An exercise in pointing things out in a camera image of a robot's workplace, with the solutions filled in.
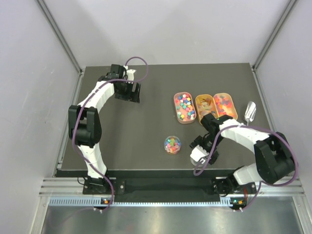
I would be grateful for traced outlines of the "pink tray of block candies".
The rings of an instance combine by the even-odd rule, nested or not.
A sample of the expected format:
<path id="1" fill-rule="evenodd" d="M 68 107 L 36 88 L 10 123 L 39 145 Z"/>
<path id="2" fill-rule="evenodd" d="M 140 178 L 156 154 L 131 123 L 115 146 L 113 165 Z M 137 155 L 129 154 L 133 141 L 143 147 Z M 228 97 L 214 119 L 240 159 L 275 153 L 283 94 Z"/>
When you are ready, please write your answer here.
<path id="1" fill-rule="evenodd" d="M 174 95 L 176 117 L 181 124 L 193 123 L 197 117 L 193 98 L 188 92 L 180 92 Z"/>

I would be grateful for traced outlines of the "yellow tray of popsicle candies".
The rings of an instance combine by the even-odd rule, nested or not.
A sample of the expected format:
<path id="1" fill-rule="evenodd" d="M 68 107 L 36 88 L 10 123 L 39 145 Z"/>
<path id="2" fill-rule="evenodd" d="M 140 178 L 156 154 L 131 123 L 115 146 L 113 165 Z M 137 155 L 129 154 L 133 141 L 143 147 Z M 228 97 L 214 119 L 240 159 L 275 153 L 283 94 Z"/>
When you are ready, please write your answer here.
<path id="1" fill-rule="evenodd" d="M 199 123 L 201 123 L 202 118 L 207 114 L 213 114 L 215 118 L 219 117 L 214 98 L 209 94 L 198 95 L 195 98 L 195 107 Z"/>

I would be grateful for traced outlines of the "orange tray of star candies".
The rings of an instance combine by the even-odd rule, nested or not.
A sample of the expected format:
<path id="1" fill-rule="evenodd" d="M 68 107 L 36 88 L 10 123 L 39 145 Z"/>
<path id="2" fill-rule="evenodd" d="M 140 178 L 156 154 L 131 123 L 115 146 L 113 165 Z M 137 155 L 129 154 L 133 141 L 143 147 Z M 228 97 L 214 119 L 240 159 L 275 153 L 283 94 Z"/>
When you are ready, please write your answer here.
<path id="1" fill-rule="evenodd" d="M 218 93 L 214 95 L 216 112 L 219 117 L 223 115 L 231 116 L 233 119 L 238 119 L 238 114 L 234 106 L 232 97 L 227 93 Z"/>

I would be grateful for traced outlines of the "silver metal scoop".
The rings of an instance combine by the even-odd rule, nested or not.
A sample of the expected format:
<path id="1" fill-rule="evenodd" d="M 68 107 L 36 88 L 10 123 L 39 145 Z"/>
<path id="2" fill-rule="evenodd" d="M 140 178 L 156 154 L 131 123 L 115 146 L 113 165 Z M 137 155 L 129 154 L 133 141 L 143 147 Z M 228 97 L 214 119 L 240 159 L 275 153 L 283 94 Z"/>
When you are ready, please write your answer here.
<path id="1" fill-rule="evenodd" d="M 244 119 L 247 123 L 247 126 L 250 122 L 253 122 L 256 113 L 256 104 L 253 101 L 249 101 L 245 111 Z"/>

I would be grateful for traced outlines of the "clear round jar lid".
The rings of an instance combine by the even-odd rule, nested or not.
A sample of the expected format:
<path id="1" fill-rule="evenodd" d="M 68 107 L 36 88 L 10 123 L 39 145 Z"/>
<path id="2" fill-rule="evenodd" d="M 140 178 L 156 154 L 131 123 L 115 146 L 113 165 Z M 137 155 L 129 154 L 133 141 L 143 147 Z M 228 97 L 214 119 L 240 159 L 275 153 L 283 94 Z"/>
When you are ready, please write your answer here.
<path id="1" fill-rule="evenodd" d="M 202 168 L 207 161 L 207 157 L 203 157 L 199 161 L 195 161 L 194 159 L 190 158 L 190 161 L 194 166 L 198 166 L 199 168 Z"/>

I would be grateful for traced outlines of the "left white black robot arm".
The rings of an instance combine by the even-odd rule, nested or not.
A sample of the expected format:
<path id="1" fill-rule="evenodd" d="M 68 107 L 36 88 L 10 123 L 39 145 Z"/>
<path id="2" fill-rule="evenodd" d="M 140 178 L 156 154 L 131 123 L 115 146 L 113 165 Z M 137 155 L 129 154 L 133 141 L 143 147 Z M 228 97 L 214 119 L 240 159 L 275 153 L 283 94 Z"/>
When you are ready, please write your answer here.
<path id="1" fill-rule="evenodd" d="M 85 195 L 103 195 L 112 191 L 99 146 L 102 136 L 99 113 L 110 97 L 140 102 L 141 85 L 134 81 L 135 72 L 127 65 L 111 65 L 110 71 L 98 78 L 90 94 L 68 109 L 69 138 L 87 166 L 83 188 Z"/>

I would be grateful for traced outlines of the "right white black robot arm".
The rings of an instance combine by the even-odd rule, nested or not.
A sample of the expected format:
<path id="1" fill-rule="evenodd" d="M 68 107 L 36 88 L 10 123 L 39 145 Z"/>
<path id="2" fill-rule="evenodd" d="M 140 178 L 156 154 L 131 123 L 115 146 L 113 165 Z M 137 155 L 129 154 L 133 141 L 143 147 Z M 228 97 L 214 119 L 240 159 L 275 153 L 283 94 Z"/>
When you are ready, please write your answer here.
<path id="1" fill-rule="evenodd" d="M 250 150 L 255 157 L 255 163 L 242 166 L 226 177 L 226 185 L 231 192 L 239 193 L 246 184 L 255 182 L 277 187 L 277 182 L 290 173 L 294 175 L 287 184 L 296 179 L 298 161 L 282 133 L 247 126 L 228 115 L 215 118 L 213 114 L 207 114 L 201 124 L 207 134 L 198 136 L 190 144 L 195 176 L 202 174 L 209 164 L 214 164 L 219 156 L 218 144 L 223 139 L 230 139 Z"/>

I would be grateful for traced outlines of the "clear round plastic jar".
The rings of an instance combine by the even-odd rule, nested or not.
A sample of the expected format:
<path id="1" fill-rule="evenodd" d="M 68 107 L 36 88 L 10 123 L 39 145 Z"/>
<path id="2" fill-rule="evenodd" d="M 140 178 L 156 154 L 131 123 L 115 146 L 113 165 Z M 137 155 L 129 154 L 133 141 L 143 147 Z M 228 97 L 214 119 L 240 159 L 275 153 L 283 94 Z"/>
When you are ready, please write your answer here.
<path id="1" fill-rule="evenodd" d="M 180 151 L 181 141 L 176 136 L 168 136 L 164 141 L 164 149 L 168 154 L 175 155 Z"/>

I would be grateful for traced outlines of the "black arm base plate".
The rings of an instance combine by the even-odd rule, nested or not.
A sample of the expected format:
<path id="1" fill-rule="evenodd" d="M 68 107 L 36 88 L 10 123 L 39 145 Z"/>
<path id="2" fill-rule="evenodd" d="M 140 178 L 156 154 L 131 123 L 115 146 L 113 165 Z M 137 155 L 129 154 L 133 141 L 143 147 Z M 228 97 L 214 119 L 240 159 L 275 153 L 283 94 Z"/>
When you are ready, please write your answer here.
<path id="1" fill-rule="evenodd" d="M 226 178 L 217 177 L 160 177 L 115 178 L 96 182 L 88 178 L 83 185 L 84 195 L 132 195 L 135 192 L 203 192 L 204 195 L 255 194 L 255 184 L 233 186 Z"/>

